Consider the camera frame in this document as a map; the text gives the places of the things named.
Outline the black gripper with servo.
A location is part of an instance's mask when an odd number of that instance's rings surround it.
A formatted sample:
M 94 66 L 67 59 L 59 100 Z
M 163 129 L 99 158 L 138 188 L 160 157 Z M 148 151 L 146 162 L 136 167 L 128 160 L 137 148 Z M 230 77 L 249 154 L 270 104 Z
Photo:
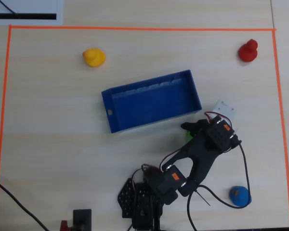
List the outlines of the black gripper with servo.
M 188 131 L 190 135 L 196 135 L 201 129 L 206 128 L 204 135 L 208 149 L 218 151 L 220 154 L 238 147 L 242 142 L 231 125 L 219 115 L 212 118 L 210 122 L 207 119 L 184 122 L 181 128 Z

